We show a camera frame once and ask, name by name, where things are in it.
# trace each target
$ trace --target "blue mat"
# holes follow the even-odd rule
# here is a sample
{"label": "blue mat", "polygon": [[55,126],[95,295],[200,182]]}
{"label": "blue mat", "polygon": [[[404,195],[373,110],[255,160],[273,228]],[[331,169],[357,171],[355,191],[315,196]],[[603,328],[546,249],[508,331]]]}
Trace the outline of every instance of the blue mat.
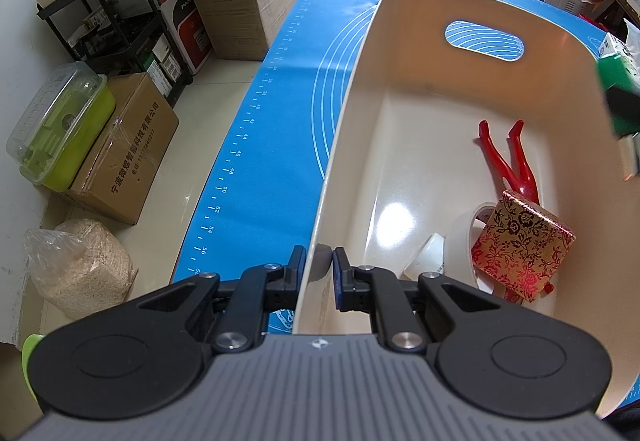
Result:
{"label": "blue mat", "polygon": [[[603,31],[549,4],[501,1],[564,27],[594,55],[604,38]],[[308,246],[342,97],[378,2],[296,2],[209,174],[174,281],[200,271],[239,278],[252,265],[285,264],[296,244]],[[484,44],[497,41],[487,38]],[[468,40],[458,44],[471,48],[476,40]],[[510,42],[502,57],[513,59],[517,47]],[[288,332],[292,320],[290,312],[274,313],[270,331]]]}

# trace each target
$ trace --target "white tape roll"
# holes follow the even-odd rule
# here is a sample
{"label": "white tape roll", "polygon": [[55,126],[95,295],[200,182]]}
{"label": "white tape roll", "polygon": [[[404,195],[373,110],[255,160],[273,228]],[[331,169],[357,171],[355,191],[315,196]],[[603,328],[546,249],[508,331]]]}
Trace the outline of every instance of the white tape roll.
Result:
{"label": "white tape roll", "polygon": [[453,221],[444,239],[444,274],[459,282],[478,288],[478,279],[471,260],[471,230],[474,222],[486,224],[495,204],[484,202],[475,210],[460,215]]}

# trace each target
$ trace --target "gray gripper base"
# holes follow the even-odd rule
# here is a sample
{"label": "gray gripper base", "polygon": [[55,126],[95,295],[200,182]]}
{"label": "gray gripper base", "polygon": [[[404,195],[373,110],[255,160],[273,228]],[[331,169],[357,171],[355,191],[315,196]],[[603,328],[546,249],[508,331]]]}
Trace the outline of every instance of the gray gripper base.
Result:
{"label": "gray gripper base", "polygon": [[516,421],[452,395],[418,356],[373,335],[270,335],[216,359],[184,398],[143,417],[90,422],[51,413],[22,441],[597,441],[590,413]]}

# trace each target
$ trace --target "black rolling cart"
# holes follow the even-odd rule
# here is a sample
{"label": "black rolling cart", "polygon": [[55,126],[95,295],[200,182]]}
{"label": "black rolling cart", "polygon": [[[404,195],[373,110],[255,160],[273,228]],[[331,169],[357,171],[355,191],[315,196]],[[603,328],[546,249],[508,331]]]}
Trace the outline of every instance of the black rolling cart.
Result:
{"label": "black rolling cart", "polygon": [[[113,71],[118,71],[119,74],[145,72],[146,68],[143,65],[140,53],[151,37],[159,37],[161,34],[164,34],[167,43],[180,66],[180,74],[176,81],[174,82],[171,78],[168,78],[168,81],[172,84],[172,88],[167,95],[167,101],[171,106],[174,106],[175,102],[180,97],[184,86],[193,82],[193,77],[180,54],[180,50],[178,49],[174,38],[167,29],[166,23],[162,18],[162,14],[158,10],[155,0],[147,0],[151,8],[150,13],[126,20],[120,20],[118,18],[113,5],[111,5],[110,2],[107,0],[97,0],[100,6],[104,9],[104,13],[108,20],[111,22],[113,31],[110,33],[114,42],[110,42],[105,50],[95,53],[87,50],[86,47],[82,52],[78,52],[77,48],[72,48],[51,19],[54,14],[75,1],[76,0],[55,0],[44,8],[38,4],[38,17],[47,22],[53,33],[58,37],[58,40],[60,40],[60,43],[62,43],[63,47],[74,61],[84,60],[95,72],[101,74],[109,74]],[[87,0],[80,1],[89,14],[94,11]]]}

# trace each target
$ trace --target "red floral box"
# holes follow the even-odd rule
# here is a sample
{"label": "red floral box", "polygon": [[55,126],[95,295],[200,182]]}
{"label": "red floral box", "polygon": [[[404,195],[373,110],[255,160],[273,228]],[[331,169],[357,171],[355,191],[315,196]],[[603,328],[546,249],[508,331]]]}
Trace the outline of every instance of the red floral box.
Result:
{"label": "red floral box", "polygon": [[533,302],[575,235],[555,215],[505,190],[471,249],[474,266]]}

